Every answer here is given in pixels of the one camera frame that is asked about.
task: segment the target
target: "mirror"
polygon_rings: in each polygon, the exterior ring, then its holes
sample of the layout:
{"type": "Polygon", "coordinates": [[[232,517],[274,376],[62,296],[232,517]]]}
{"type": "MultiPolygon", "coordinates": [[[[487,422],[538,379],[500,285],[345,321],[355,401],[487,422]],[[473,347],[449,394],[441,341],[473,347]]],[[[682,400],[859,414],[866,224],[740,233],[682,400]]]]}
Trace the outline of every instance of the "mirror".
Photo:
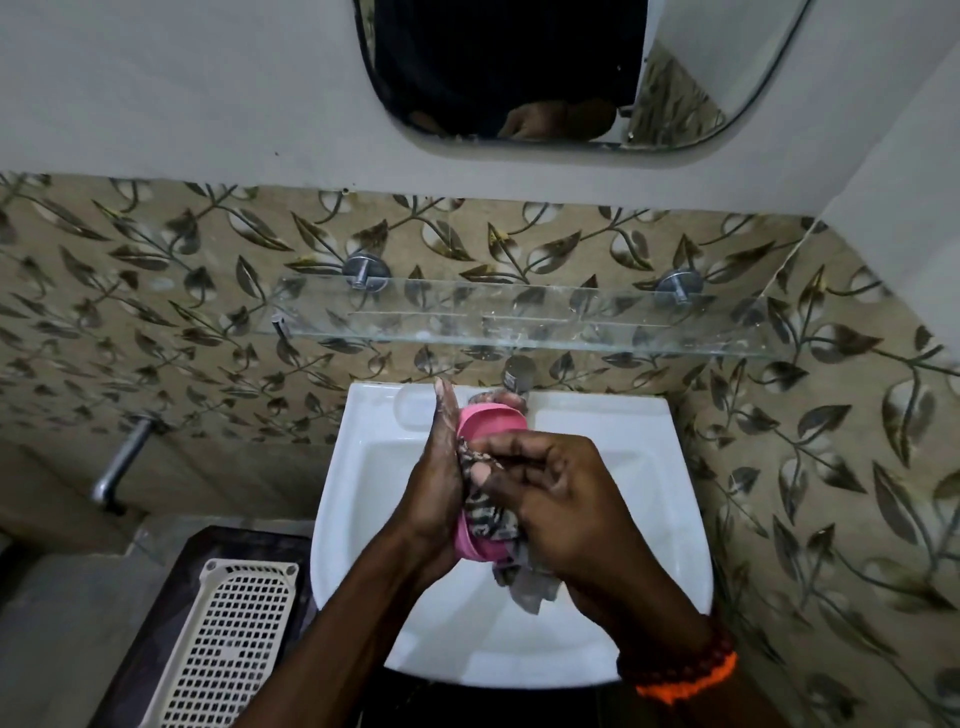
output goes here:
{"type": "Polygon", "coordinates": [[[373,86],[444,137],[669,150],[756,98],[811,0],[354,0],[373,86]]]}

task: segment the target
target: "white wall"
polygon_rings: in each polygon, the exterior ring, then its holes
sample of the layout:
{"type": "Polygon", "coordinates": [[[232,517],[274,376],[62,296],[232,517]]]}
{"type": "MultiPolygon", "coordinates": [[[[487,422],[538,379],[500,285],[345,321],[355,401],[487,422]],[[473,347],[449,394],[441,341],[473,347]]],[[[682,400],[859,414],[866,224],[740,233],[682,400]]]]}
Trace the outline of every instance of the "white wall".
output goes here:
{"type": "Polygon", "coordinates": [[[0,168],[817,213],[955,40],[955,0],[817,2],[769,92],[658,156],[401,129],[349,0],[5,0],[0,168]]]}
{"type": "Polygon", "coordinates": [[[727,115],[749,101],[804,0],[667,0],[657,40],[727,115]]]}
{"type": "Polygon", "coordinates": [[[960,354],[960,43],[824,219],[960,354]]]}

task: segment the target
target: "white sink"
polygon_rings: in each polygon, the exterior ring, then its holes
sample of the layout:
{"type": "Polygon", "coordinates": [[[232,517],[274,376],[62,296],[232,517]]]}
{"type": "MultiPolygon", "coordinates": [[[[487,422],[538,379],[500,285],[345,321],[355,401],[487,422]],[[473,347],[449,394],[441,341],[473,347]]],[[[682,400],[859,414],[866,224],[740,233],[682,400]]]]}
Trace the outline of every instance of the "white sink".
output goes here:
{"type": "MultiPolygon", "coordinates": [[[[457,399],[465,404],[480,391],[457,387],[457,399]]],[[[534,392],[529,405],[531,429],[596,443],[657,559],[706,614],[713,596],[707,538],[666,401],[534,392]]],[[[432,384],[350,386],[314,526],[318,607],[399,502],[433,410],[432,384]]],[[[529,615],[496,586],[489,564],[462,561],[420,598],[386,666],[485,688],[569,688],[616,680],[616,655],[566,588],[529,615]]]]}

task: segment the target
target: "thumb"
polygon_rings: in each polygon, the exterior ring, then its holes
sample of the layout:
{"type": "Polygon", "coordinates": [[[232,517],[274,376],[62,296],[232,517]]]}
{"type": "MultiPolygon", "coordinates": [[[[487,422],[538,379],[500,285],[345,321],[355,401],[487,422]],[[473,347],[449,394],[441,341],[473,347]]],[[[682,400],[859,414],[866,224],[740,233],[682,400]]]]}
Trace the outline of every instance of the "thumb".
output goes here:
{"type": "Polygon", "coordinates": [[[437,409],[433,413],[427,447],[453,453],[457,447],[457,425],[460,422],[457,396],[453,393],[453,385],[439,376],[434,381],[433,388],[437,394],[437,409]]]}
{"type": "Polygon", "coordinates": [[[532,488],[525,488],[503,470],[494,469],[490,463],[475,463],[470,468],[470,479],[490,496],[496,505],[513,511],[518,518],[524,511],[523,503],[532,495],[532,488]]]}

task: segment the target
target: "glass shelf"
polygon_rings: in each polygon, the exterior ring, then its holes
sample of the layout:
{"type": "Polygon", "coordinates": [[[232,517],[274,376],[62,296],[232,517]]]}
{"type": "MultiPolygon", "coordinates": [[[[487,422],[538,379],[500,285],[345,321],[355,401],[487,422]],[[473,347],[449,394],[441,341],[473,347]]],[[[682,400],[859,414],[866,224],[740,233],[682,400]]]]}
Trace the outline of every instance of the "glass shelf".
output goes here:
{"type": "Polygon", "coordinates": [[[782,358],[764,297],[637,289],[388,279],[376,293],[342,276],[299,276],[275,287],[261,333],[282,321],[293,337],[589,352],[782,358]]]}

